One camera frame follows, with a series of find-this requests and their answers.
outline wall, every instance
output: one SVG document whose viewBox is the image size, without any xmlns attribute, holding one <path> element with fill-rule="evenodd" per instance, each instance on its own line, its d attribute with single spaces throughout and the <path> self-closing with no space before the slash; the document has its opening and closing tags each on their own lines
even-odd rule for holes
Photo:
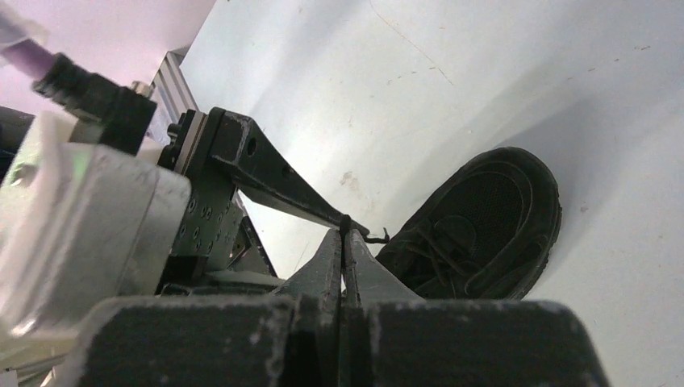
<svg viewBox="0 0 684 387">
<path fill-rule="evenodd" d="M 120 85 L 150 82 L 167 51 L 190 45 L 215 0 L 5 0 L 46 27 L 47 47 Z M 0 106 L 27 113 L 59 109 L 31 82 L 0 69 Z"/>
<path fill-rule="evenodd" d="M 558 241 L 529 298 L 585 323 L 616 386 L 684 384 L 684 2 L 217 2 L 181 66 L 297 172 L 395 233 L 480 152 L 555 175 Z M 325 232 L 250 202 L 290 276 Z"/>
</svg>

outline purple cable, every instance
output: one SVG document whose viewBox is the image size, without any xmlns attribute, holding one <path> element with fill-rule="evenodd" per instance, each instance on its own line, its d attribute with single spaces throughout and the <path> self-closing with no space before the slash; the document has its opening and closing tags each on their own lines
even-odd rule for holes
<svg viewBox="0 0 684 387">
<path fill-rule="evenodd" d="M 24 40 L 0 51 L 10 65 L 29 77 L 40 80 L 50 71 L 55 57 L 33 40 Z"/>
</svg>

